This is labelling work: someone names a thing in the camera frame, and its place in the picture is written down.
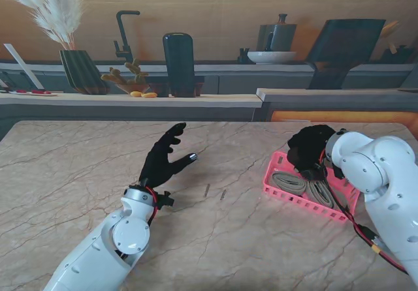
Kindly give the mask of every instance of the kitchen backdrop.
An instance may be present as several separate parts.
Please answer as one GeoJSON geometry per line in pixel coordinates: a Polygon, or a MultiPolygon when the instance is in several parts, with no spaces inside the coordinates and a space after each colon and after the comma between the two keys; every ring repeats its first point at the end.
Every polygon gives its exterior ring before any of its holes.
{"type": "MultiPolygon", "coordinates": [[[[391,37],[397,46],[414,44],[418,35],[418,0],[85,0],[77,49],[94,60],[116,60],[120,10],[141,12],[123,17],[133,55],[141,60],[164,60],[162,37],[174,31],[193,37],[195,60],[236,60],[239,48],[255,50],[260,25],[276,23],[279,12],[298,25],[291,48],[297,59],[306,58],[327,19],[399,20],[401,27],[391,37]]],[[[59,60],[61,46],[35,25],[25,6],[0,0],[0,20],[0,59],[11,58],[3,43],[12,43],[26,60],[59,60]]],[[[386,48],[380,40],[372,58],[386,48]]]]}

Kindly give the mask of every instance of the gray kettle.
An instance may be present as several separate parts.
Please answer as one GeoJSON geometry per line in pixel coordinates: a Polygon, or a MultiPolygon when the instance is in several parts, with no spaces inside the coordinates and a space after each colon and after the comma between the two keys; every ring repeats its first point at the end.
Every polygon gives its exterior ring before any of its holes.
{"type": "Polygon", "coordinates": [[[260,26],[257,51],[290,51],[297,25],[286,23],[286,16],[287,14],[279,14],[279,21],[275,25],[260,26]]]}

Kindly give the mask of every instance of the dark green vase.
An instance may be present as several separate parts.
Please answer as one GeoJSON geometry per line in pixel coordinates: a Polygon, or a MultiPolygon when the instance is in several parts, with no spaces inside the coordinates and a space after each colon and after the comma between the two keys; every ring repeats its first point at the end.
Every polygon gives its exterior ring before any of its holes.
{"type": "Polygon", "coordinates": [[[110,88],[100,79],[100,72],[86,51],[60,51],[70,86],[81,94],[107,94],[110,88]]]}

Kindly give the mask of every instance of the yellow fruit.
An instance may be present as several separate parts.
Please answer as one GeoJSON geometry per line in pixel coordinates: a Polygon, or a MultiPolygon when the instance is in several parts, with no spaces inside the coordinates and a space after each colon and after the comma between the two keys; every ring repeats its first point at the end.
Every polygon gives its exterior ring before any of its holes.
{"type": "Polygon", "coordinates": [[[142,94],[142,97],[148,97],[148,98],[150,98],[150,97],[157,97],[157,96],[158,96],[157,93],[143,93],[142,94]]]}
{"type": "Polygon", "coordinates": [[[131,96],[132,97],[141,97],[142,93],[139,91],[132,91],[131,96]]]}

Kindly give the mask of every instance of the marble countertop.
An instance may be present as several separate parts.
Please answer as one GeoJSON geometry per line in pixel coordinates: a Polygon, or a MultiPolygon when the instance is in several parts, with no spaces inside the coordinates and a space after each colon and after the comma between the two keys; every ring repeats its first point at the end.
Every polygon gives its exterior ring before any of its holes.
{"type": "MultiPolygon", "coordinates": [[[[24,121],[0,143],[0,291],[41,290],[138,179],[165,122],[24,121]]],[[[199,160],[160,191],[150,248],[125,290],[415,290],[350,224],[262,192],[273,151],[308,122],[188,123],[172,159],[199,160]]],[[[418,142],[398,124],[330,123],[418,142]]],[[[370,225],[359,201],[355,216],[370,225]]]]}

